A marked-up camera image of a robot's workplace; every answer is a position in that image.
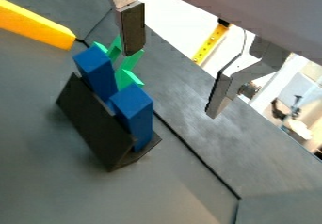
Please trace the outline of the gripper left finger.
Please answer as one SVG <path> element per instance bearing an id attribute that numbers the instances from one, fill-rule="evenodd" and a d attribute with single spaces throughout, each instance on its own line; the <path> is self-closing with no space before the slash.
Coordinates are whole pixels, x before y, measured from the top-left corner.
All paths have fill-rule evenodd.
<path id="1" fill-rule="evenodd" d="M 112 0 L 123 53 L 131 56 L 144 46 L 144 4 L 139 0 Z"/>

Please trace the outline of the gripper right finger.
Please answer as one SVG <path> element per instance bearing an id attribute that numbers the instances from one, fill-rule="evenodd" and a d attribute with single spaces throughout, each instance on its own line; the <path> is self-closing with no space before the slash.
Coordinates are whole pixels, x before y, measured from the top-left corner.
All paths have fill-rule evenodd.
<path id="1" fill-rule="evenodd" d="M 212 119 L 216 118 L 224 108 L 224 99 L 234 100 L 244 83 L 276 72 L 282 68 L 288 58 L 290 50 L 256 36 L 248 53 L 258 58 L 255 63 L 251 63 L 232 74 L 226 74 L 226 69 L 242 57 L 242 55 L 236 55 L 218 72 L 204 107 L 204 112 Z"/>

